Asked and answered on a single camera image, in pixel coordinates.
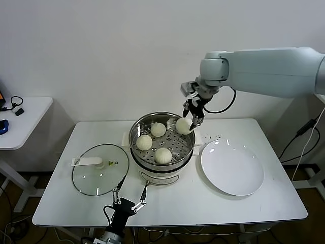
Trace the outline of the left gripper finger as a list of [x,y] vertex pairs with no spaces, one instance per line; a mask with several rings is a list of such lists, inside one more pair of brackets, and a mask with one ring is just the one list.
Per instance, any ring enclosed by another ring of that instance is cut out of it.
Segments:
[[121,204],[121,198],[119,197],[119,192],[123,186],[126,175],[122,178],[122,180],[118,183],[118,185],[113,189],[113,203]]
[[146,205],[147,186],[148,184],[146,184],[143,189],[143,192],[140,197],[140,201],[131,208],[133,212],[138,212],[141,208],[143,208]]

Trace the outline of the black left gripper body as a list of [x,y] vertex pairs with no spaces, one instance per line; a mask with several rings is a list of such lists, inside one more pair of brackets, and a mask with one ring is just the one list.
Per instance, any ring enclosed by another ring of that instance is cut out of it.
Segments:
[[129,217],[135,215],[133,207],[135,204],[125,198],[120,198],[121,203],[113,203],[112,206],[106,205],[106,208],[114,210],[114,213],[111,218],[109,218],[106,213],[106,218],[108,220],[108,226],[106,227],[106,231],[112,233],[123,233],[126,223]]

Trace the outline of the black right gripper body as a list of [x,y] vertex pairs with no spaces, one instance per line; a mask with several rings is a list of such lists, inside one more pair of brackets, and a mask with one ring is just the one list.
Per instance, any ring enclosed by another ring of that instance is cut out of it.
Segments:
[[189,110],[193,117],[205,117],[204,106],[209,103],[211,99],[203,99],[200,96],[188,99]]

